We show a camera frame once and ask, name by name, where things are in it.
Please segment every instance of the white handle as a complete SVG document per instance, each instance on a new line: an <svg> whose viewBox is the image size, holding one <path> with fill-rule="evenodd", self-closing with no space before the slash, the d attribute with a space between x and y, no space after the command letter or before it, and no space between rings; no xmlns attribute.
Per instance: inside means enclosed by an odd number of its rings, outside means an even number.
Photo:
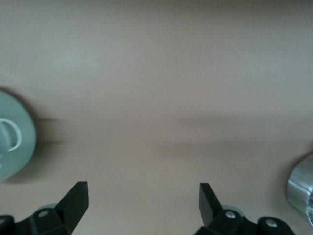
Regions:
<svg viewBox="0 0 313 235"><path fill-rule="evenodd" d="M11 139L12 139L11 134L8 132L8 130L4 127L4 125L2 123L8 124L14 130L15 138L16 138L16 143L15 143L14 146L12 146L12 143L11 143ZM3 134L4 141L7 142L7 145L8 145L8 150L7 151L8 152L13 151L13 150L17 149L20 146L20 144L22 142L22 134L21 134L21 131L20 131L19 127L14 122L12 122L12 121L10 121L8 119L0 118L0 131Z"/></svg>

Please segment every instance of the beige surface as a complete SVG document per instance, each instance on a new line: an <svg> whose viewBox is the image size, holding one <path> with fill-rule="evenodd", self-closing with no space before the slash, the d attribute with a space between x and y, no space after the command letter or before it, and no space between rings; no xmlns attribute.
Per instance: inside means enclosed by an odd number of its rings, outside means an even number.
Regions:
<svg viewBox="0 0 313 235"><path fill-rule="evenodd" d="M209 182L312 234L284 186L312 147L313 5L270 2L0 1L0 83L40 127L0 213L87 180L75 235L191 235Z"/></svg>

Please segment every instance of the metal cylinder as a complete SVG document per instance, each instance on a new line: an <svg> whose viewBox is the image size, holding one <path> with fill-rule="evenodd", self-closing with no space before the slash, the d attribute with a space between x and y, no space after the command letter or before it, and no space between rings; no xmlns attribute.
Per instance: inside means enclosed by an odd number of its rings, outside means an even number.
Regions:
<svg viewBox="0 0 313 235"><path fill-rule="evenodd" d="M292 170L287 182L287 199L313 226L313 153Z"/></svg>

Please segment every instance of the silver screw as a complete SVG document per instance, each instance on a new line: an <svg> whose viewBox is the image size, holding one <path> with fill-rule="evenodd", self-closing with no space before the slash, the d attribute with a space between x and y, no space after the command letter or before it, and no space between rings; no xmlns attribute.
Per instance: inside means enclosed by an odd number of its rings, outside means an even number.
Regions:
<svg viewBox="0 0 313 235"><path fill-rule="evenodd" d="M277 228L277 223L272 219L267 219L265 223L272 228Z"/></svg>
<svg viewBox="0 0 313 235"><path fill-rule="evenodd" d="M38 214L38 217L45 217L47 214L49 214L49 211L42 211Z"/></svg>
<svg viewBox="0 0 313 235"><path fill-rule="evenodd" d="M234 212L231 212L231 211L227 211L227 212L226 212L226 216L227 216L228 218L230 218L230 219L236 218L235 213L234 213Z"/></svg>

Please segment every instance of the teal plastic container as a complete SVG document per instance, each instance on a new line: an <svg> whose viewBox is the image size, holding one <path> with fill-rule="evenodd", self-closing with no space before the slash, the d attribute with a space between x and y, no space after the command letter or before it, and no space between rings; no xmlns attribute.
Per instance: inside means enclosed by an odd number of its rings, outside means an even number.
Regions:
<svg viewBox="0 0 313 235"><path fill-rule="evenodd" d="M0 182L18 173L30 160L36 131L27 110L0 90Z"/></svg>

